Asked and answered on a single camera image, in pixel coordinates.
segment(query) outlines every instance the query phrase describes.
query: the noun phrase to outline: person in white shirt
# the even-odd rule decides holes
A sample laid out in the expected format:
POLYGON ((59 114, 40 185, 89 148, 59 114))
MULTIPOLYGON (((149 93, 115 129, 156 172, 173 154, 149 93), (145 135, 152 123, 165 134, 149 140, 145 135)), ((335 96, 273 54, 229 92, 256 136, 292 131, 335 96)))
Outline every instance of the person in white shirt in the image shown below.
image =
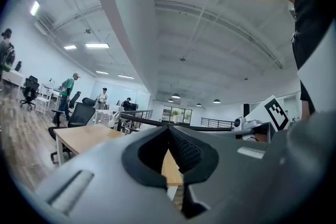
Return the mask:
MULTIPOLYGON (((107 94, 106 94, 107 88, 103 88, 103 92, 97 96, 97 102, 96 102, 96 109, 102 110, 104 109, 104 106, 107 101, 107 94)), ((100 120, 101 114, 98 114, 98 122, 101 122, 100 120)))

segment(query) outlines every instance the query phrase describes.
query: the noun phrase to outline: fluorescent light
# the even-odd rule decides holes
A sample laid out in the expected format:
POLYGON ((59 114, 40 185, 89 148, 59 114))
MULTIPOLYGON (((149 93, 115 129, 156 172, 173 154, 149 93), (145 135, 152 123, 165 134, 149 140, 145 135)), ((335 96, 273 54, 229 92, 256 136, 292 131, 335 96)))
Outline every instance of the fluorescent light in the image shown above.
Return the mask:
POLYGON ((110 48, 110 46, 107 43, 102 44, 85 44, 88 48, 110 48))
POLYGON ((107 72, 102 72, 102 71, 96 71, 96 73, 108 75, 107 72))
POLYGON ((120 78, 126 78, 126 79, 134 79, 133 77, 125 76, 125 75, 118 75, 120 78))
POLYGON ((34 16, 36 12, 38 11, 38 8, 40 8, 40 4, 37 1, 35 1, 35 3, 33 4, 33 7, 30 10, 30 14, 34 16))
POLYGON ((64 47, 66 50, 72 50, 72 49, 77 49, 75 45, 70 45, 70 46, 65 46, 64 47))
POLYGON ((172 98, 180 99, 181 97, 177 93, 175 93, 172 95, 172 98))

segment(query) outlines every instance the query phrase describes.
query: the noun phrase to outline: white stool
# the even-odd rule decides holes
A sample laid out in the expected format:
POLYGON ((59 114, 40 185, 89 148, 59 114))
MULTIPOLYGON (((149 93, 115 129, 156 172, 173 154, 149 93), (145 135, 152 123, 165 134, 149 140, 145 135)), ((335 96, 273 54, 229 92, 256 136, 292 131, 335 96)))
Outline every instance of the white stool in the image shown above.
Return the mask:
POLYGON ((46 114, 46 111, 49 110, 50 105, 50 98, 52 94, 52 89, 49 89, 47 92, 47 98, 44 97, 38 97, 36 98, 36 111, 42 112, 44 115, 46 114))

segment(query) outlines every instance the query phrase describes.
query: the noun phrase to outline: wooden tabletop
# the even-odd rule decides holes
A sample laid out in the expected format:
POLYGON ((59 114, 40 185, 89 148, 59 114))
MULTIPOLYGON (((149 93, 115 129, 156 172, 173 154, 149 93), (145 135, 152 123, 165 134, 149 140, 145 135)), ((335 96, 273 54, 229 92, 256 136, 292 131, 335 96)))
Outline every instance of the wooden tabletop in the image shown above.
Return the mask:
MULTIPOLYGON (((102 124, 55 129, 54 131, 60 141, 75 154, 80 154, 109 139, 124 136, 123 133, 110 129, 102 124)), ((161 173, 167 178, 167 186, 182 185, 183 181, 180 172, 170 151, 167 151, 163 160, 161 173)))

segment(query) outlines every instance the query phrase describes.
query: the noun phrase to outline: wooden table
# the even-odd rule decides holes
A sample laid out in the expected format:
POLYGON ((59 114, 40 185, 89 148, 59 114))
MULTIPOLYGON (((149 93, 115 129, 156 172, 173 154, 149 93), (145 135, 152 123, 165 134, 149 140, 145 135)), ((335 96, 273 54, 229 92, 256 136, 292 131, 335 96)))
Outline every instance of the wooden table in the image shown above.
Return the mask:
MULTIPOLYGON (((66 145, 73 153, 80 154, 89 148, 109 139, 124 136, 123 133, 107 128, 102 124, 76 128, 55 129, 54 131, 56 133, 56 148, 59 165, 64 163, 62 143, 66 145)), ((167 154, 163 160, 161 174, 167 179, 167 194, 170 199, 173 200, 178 186, 182 185, 183 181, 170 151, 167 151, 167 154)))

